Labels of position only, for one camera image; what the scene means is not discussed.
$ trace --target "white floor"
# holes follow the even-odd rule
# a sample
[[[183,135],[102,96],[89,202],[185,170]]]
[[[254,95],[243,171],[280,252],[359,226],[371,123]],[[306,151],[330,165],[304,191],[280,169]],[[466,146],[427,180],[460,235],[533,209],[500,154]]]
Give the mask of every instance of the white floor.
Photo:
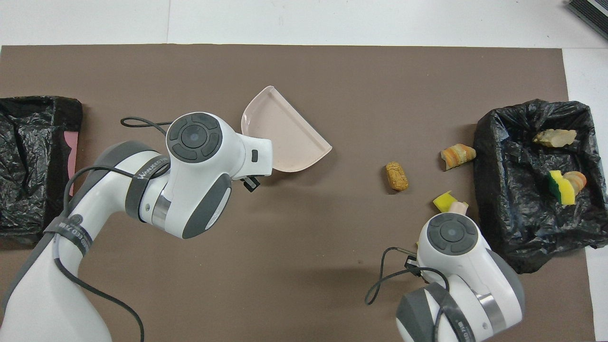
[[[562,48],[570,99],[608,151],[608,40],[562,0],[0,0],[0,46],[147,43]],[[587,263],[608,340],[608,248]]]

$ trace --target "yellow-green sponge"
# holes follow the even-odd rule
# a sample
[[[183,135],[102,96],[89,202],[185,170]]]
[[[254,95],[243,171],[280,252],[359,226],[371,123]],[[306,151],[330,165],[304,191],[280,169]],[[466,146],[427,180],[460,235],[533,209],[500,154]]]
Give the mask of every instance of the yellow-green sponge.
[[[560,170],[549,171],[549,191],[562,205],[574,204],[575,191],[572,184],[562,176]]]
[[[439,209],[440,212],[448,212],[450,211],[450,206],[452,203],[457,202],[458,200],[454,198],[454,196],[450,195],[452,191],[448,191],[436,199],[433,200],[433,204]]]

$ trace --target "pink dustpan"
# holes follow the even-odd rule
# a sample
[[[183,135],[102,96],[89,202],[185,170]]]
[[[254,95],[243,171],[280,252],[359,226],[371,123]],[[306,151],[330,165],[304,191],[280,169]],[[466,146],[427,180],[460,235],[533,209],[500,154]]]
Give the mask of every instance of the pink dustpan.
[[[331,145],[273,86],[265,87],[245,108],[241,131],[272,141],[272,167],[279,171],[301,171],[331,151]]]

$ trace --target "black trash bag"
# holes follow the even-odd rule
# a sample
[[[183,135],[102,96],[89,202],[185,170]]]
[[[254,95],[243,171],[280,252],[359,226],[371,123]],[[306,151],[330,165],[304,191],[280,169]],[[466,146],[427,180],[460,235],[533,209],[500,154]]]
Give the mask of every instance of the black trash bag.
[[[59,215],[71,151],[64,132],[80,131],[81,122],[75,99],[0,99],[0,239],[36,243]]]
[[[576,140],[561,148],[532,142],[550,128],[576,130]],[[474,148],[480,229],[516,272],[535,272],[559,253],[608,244],[606,182],[588,106],[533,100],[492,110],[477,123]],[[550,170],[587,177],[574,205],[563,206],[550,193]]]

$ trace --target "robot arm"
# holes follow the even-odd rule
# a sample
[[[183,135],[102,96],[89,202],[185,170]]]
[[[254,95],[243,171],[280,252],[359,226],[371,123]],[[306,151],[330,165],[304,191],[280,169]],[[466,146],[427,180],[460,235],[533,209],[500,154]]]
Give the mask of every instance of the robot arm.
[[[405,295],[397,310],[405,341],[482,341],[522,320],[525,298],[517,274],[467,216],[432,217],[420,234],[418,264],[445,274],[449,292],[435,273],[422,272],[431,284]]]
[[[54,264],[54,250],[76,275],[90,243],[108,217],[119,211],[182,239],[196,236],[216,222],[232,180],[272,172],[269,140],[237,134],[209,113],[190,113],[176,120],[167,132],[167,148],[168,158],[128,141],[108,148],[97,159],[96,164],[133,177],[105,170],[89,174],[69,204],[69,215],[58,217],[47,229],[71,233],[45,234],[5,294],[1,342],[111,341],[108,328],[80,287]],[[154,177],[169,161],[170,171]],[[36,322],[36,329],[31,322]]]

